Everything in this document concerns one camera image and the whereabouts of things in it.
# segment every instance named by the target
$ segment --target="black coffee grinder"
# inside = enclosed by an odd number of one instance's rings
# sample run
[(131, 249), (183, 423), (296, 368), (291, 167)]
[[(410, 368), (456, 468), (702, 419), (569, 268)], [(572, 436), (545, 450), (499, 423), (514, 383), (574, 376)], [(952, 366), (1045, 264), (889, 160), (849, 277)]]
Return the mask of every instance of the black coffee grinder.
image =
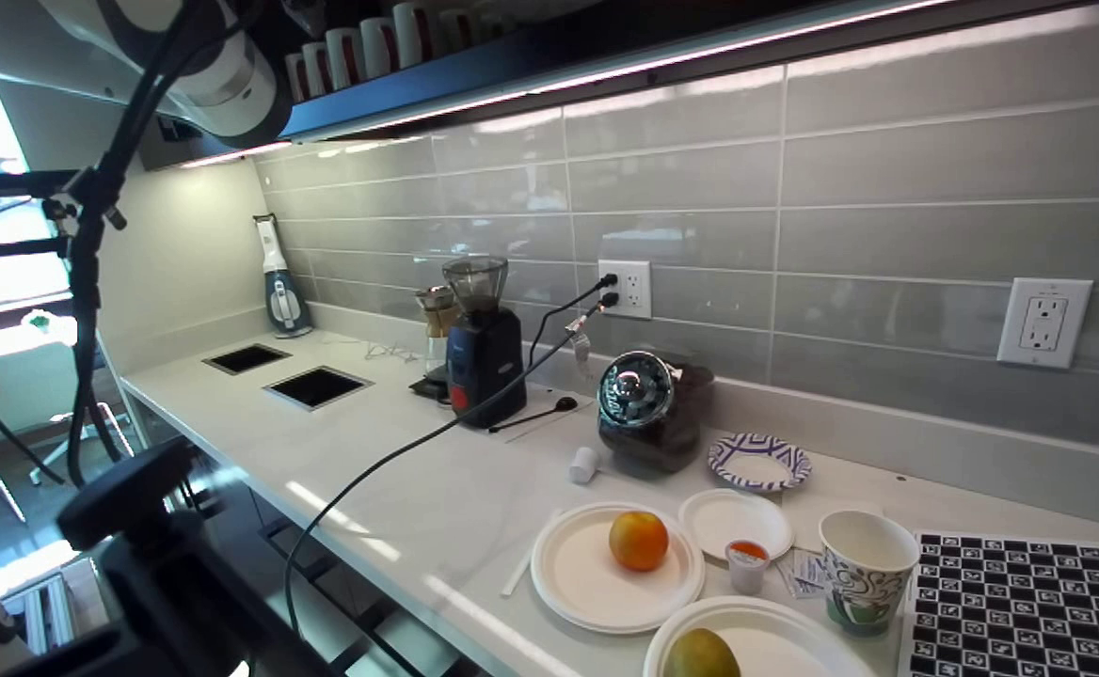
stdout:
[(486, 428), (510, 418), (528, 401), (528, 392), (519, 381), (524, 371), (519, 317), (499, 303), (499, 293), (508, 282), (508, 258), (503, 254), (453, 258), (445, 264), (445, 282), (458, 303), (458, 317), (449, 325), (449, 348), (445, 348), (449, 404), (464, 418), (464, 423)]

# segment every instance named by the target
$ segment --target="orange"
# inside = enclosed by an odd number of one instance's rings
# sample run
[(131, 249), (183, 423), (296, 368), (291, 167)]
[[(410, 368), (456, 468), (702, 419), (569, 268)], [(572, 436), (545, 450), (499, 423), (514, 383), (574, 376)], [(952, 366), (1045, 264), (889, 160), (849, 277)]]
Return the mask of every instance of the orange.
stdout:
[(627, 571), (653, 571), (665, 559), (665, 521), (653, 511), (622, 511), (609, 527), (609, 550)]

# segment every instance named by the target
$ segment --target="shelf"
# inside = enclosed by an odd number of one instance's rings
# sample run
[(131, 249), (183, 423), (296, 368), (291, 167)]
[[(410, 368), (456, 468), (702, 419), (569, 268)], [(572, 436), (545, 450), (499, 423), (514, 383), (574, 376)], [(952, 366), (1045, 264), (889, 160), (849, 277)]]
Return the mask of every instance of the shelf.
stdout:
[(407, 136), (1081, 3), (1096, 0), (776, 0), (752, 15), (609, 0), (301, 102), (282, 139)]

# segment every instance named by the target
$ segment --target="yellow fruit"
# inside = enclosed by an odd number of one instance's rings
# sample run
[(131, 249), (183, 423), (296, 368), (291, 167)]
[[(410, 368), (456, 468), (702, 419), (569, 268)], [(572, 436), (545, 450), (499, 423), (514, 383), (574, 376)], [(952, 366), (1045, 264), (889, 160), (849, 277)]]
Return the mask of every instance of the yellow fruit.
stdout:
[(665, 559), (665, 521), (653, 511), (622, 511), (609, 527), (609, 550), (627, 571), (653, 571)]
[(711, 626), (688, 626), (665, 653), (665, 677), (739, 677), (730, 644)]

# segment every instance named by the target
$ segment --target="outlet cover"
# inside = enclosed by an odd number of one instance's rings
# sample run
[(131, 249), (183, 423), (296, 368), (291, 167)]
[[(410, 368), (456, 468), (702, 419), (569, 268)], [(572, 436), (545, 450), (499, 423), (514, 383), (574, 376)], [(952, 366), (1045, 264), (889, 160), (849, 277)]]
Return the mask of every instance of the outlet cover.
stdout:
[(1069, 368), (1092, 277), (1011, 277), (996, 361)]
[(652, 317), (652, 264), (648, 258), (598, 258), (598, 277), (618, 273), (618, 317)]

